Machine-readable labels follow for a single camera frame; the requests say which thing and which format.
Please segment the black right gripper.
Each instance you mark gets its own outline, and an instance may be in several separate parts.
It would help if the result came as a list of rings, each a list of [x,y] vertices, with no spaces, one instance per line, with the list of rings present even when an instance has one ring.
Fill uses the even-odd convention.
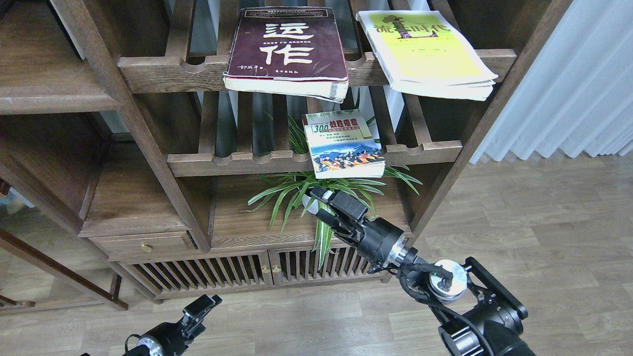
[[[335,194],[321,185],[312,187],[310,196],[328,202],[333,213],[320,208],[316,218],[330,226],[338,239],[355,248],[358,255],[376,265],[378,271],[409,263],[403,230],[383,218],[369,221],[365,217],[368,208],[357,198]]]

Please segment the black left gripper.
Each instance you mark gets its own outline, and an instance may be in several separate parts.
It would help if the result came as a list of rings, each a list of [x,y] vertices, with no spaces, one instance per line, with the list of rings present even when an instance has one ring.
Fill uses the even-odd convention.
[[[134,355],[181,356],[188,345],[206,329],[203,326],[204,317],[222,302],[217,294],[212,297],[203,294],[183,308],[184,316],[179,322],[163,322],[144,333],[134,347]]]

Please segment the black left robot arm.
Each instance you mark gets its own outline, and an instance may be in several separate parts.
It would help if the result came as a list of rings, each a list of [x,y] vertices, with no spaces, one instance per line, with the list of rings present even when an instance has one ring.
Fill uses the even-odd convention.
[[[142,335],[131,334],[129,337],[139,338],[133,349],[125,343],[125,356],[181,356],[188,345],[206,327],[204,317],[223,300],[219,295],[212,297],[203,294],[183,308],[183,318],[176,323],[163,322]]]

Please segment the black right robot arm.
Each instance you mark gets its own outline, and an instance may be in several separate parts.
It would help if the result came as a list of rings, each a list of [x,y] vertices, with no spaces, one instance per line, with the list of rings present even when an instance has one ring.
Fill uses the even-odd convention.
[[[357,198],[320,185],[308,194],[323,204],[315,216],[366,259],[369,273],[391,273],[407,295],[429,307],[452,356],[534,354],[520,338],[527,309],[476,259],[425,261],[406,246],[400,228],[367,219],[368,209]]]

